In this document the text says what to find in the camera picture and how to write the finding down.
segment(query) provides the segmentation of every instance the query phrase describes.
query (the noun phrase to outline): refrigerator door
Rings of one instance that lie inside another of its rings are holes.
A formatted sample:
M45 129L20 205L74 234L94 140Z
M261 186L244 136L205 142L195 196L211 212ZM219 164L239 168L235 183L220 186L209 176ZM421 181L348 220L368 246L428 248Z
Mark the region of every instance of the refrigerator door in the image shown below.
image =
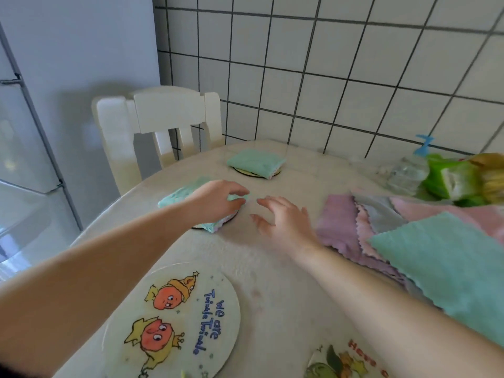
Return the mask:
M9 58L0 42L0 81L15 80L16 78Z
M39 192L60 183L19 85L0 85L0 179Z
M62 187L44 195L0 182L0 281L67 249L78 235Z

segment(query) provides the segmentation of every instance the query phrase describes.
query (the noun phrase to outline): table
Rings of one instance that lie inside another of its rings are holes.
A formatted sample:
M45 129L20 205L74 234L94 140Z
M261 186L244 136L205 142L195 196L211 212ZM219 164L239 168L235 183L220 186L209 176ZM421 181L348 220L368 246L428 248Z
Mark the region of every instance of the table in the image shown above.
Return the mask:
M226 166L227 159L245 148L274 152L286 157L287 162L271 180L245 176ZM189 230L152 270L198 260L222 271L233 284L242 323L235 348L218 378L298 377L322 343L353 339L360 345L366 344L310 275L262 243L249 217L257 213L272 219L266 209L255 203L257 197L266 195L284 196L299 207L306 207L315 224L330 193L346 193L351 188L386 193L344 159L270 140L248 141L200 153L137 185L105 210L74 245L157 209L163 197L204 175L243 184L250 189L250 201L215 234ZM209 241L213 243L211 253L205 252ZM55 376L104 377L103 334L104 326Z

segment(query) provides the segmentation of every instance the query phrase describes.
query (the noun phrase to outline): teal cloth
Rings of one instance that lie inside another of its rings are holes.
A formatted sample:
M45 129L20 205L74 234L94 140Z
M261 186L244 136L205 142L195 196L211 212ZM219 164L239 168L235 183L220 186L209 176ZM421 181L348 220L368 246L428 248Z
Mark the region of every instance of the teal cloth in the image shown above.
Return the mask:
M227 161L230 167L241 168L266 179L271 179L284 163L285 159L276 154L255 149L243 150Z
M449 316L504 346L504 249L443 212L370 239Z
M194 192L194 190L197 190L200 188L203 184L208 183L212 179L207 177L207 176L201 176L199 177L196 181L192 182L191 184L186 185L185 187L179 188L177 191L174 193L168 195L164 199L162 199L158 203L158 207L166 207L174 203L178 203L183 201L186 197L188 197L190 194ZM227 199L229 201L239 199L239 198L244 198L247 200L249 198L249 195L245 196L238 196L238 195L229 195ZM219 220L214 223L205 223L205 224L200 224L201 228L206 229L210 233L216 232L220 227L222 227L222 224L224 224L227 220L232 218L235 215L235 213L223 218L222 220Z

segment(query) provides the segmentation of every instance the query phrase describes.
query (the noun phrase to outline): right hand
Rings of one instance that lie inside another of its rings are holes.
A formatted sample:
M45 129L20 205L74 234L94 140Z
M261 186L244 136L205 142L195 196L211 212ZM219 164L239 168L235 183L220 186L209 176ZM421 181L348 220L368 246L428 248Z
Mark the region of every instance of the right hand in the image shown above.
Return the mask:
M259 215L251 215L259 233L295 262L302 262L311 251L321 247L306 208L299 209L285 197L267 196L257 199L257 203L275 216L275 223L270 224Z

